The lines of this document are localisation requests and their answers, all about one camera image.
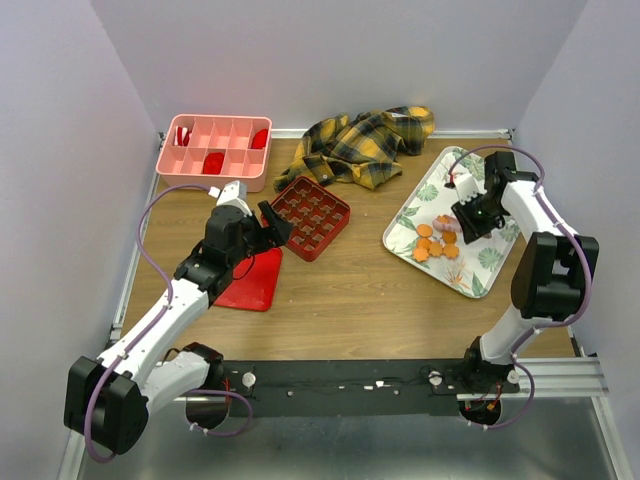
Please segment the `pink tongs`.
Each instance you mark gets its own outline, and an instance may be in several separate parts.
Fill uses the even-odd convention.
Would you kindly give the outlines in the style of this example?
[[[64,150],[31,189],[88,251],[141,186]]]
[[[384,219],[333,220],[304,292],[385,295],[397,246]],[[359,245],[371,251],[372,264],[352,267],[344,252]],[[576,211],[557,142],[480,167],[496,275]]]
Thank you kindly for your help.
[[[439,215],[432,221],[432,226],[439,232],[455,232],[462,231],[461,225],[455,217],[449,215]]]

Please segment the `orange round cookie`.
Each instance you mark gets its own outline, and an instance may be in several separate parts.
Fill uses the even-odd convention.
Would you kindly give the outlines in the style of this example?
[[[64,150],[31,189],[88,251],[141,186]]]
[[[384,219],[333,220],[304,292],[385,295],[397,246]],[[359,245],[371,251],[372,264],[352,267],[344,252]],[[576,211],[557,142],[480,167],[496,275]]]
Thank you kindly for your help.
[[[421,237],[430,237],[433,234],[433,229],[427,224],[420,224],[416,227],[416,232]]]
[[[453,245],[457,241],[457,234],[454,231],[443,231],[442,240],[447,245]]]
[[[443,247],[443,254],[448,259],[455,259],[459,255],[459,248],[455,244],[445,244]]]
[[[429,250],[430,245],[431,245],[431,240],[429,238],[421,237],[416,243],[416,248]]]

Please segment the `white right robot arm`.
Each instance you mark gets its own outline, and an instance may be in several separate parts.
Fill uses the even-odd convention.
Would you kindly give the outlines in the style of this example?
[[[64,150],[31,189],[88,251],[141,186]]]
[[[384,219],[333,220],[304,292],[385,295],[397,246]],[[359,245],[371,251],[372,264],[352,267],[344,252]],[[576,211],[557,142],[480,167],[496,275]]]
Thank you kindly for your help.
[[[567,327],[586,311],[592,292],[599,243],[577,233],[550,204],[543,188],[545,171],[522,171],[516,147],[490,146],[484,160],[484,185],[451,167],[447,187],[458,200],[451,207],[466,244],[516,221],[526,248],[511,282],[511,304],[487,333],[465,352],[461,383],[483,393],[507,382],[516,361],[540,333]]]

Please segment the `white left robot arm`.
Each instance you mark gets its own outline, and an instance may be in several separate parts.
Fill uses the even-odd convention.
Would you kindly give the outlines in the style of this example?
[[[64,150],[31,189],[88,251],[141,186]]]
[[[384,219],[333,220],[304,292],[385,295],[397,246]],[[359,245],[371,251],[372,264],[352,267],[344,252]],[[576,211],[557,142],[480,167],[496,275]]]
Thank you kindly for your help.
[[[129,451],[152,413],[187,392],[214,393],[222,380],[215,358],[196,349],[156,363],[180,333],[234,280],[244,260],[285,245],[294,226],[262,201],[255,215],[241,201],[215,206],[205,233],[178,265],[156,304],[97,358],[79,357],[67,378],[63,423],[84,437],[87,453],[106,463]]]

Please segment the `red cookie box with tray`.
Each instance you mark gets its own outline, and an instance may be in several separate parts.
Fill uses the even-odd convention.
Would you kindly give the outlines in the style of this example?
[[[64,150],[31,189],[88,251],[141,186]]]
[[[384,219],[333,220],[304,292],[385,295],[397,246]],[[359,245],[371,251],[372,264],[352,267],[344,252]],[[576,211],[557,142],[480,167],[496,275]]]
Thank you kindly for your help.
[[[351,213],[346,202],[306,177],[294,180],[271,206],[293,225],[287,248],[306,262],[316,260],[337,238]]]

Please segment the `red box lid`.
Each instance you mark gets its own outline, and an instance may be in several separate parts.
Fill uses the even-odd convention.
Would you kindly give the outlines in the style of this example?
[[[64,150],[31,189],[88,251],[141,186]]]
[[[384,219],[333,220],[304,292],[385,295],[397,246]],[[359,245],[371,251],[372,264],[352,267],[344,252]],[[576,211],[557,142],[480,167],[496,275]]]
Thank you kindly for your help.
[[[215,306],[265,312],[273,304],[282,262],[280,248],[243,260],[234,270],[234,280],[214,302]]]

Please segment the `floral serving tray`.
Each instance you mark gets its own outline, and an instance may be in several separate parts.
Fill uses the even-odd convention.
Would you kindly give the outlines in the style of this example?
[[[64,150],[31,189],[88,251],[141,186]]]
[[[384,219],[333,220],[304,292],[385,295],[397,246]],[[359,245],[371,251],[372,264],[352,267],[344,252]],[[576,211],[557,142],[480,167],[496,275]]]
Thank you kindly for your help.
[[[421,238],[416,232],[420,224],[432,227],[433,234],[427,237],[431,242],[439,242],[443,247],[445,245],[442,232],[433,228],[432,221],[439,215],[454,217],[451,206],[458,198],[454,190],[445,187],[450,169],[454,173],[471,174],[484,190],[483,158],[475,153],[468,155],[461,147],[447,147],[390,222],[382,241],[384,247],[400,259],[460,294],[479,299],[488,294],[520,235],[519,226],[513,218],[507,216],[502,229],[494,230],[490,236],[469,245],[464,243],[462,232],[456,233],[455,245],[459,248],[459,255],[455,259],[448,259],[442,254],[439,257],[429,256],[425,262],[416,262],[412,256]]]

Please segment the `orange flower cookie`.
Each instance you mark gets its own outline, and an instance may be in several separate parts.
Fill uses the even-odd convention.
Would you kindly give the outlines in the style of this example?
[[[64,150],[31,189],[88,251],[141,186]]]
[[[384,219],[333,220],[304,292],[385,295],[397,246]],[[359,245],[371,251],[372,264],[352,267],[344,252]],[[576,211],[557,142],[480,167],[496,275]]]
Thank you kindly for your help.
[[[443,254],[443,245],[439,242],[431,242],[429,245],[429,255],[439,257]]]
[[[418,247],[413,250],[412,256],[416,262],[425,262],[429,259],[430,253],[427,248]]]

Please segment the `red item lower compartment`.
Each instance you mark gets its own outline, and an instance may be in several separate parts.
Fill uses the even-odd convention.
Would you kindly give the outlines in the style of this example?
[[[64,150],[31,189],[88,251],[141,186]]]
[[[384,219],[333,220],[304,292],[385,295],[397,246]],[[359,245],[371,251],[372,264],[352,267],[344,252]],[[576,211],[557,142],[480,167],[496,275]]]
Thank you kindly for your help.
[[[209,152],[203,162],[203,175],[219,175],[225,159],[225,153],[221,151]]]

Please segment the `red item compartment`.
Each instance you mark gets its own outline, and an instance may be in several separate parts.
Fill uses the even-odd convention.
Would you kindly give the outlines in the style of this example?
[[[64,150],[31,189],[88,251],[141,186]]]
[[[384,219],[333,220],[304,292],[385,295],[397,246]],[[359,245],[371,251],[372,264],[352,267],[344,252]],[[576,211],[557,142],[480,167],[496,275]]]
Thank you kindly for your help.
[[[225,153],[221,151],[209,152],[203,162],[203,175],[219,175],[225,159]]]
[[[264,149],[267,144],[268,135],[269,130],[267,128],[258,130],[252,138],[250,148],[255,150]]]

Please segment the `red item upper compartment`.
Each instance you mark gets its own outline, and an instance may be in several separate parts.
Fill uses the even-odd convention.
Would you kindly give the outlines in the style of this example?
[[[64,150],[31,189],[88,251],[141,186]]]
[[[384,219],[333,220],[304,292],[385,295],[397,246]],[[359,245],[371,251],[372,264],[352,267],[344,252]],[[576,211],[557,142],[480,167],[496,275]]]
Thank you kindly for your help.
[[[250,148],[255,150],[264,149],[267,144],[268,135],[269,130],[267,128],[258,130],[252,138]]]

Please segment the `pink divided organizer box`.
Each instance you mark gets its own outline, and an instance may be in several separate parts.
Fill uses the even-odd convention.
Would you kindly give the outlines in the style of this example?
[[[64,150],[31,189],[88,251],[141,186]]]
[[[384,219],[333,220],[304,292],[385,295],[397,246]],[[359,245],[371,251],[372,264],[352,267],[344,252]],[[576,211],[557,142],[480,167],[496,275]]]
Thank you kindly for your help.
[[[173,118],[156,163],[169,186],[222,188],[243,182],[250,192],[264,188],[272,121],[267,117],[180,114]]]

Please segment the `yellow plaid shirt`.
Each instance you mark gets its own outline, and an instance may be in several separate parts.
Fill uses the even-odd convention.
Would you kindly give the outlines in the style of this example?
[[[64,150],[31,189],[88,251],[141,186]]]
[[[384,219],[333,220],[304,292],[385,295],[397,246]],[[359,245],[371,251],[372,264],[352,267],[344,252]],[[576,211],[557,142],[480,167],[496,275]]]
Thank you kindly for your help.
[[[323,187],[342,182],[374,190],[401,175],[398,158],[421,155],[434,130],[435,116],[424,106],[321,120],[302,135],[292,162],[275,177],[274,190],[280,193],[300,177]]]

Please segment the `red white striped item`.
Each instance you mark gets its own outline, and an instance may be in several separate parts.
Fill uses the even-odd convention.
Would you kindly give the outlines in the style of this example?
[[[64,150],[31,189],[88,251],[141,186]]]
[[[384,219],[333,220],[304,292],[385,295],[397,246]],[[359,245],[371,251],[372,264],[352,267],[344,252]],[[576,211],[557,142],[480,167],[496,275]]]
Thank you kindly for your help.
[[[174,130],[173,145],[187,147],[190,143],[192,131],[188,127],[176,126]]]

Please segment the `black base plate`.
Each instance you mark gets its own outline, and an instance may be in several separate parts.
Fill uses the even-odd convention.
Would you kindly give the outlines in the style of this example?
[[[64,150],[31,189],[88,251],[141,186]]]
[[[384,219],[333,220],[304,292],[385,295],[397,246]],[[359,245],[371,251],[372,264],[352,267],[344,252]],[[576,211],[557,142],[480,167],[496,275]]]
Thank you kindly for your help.
[[[520,391],[512,367],[487,380],[460,359],[221,361],[216,378],[246,398],[256,418],[428,414]]]

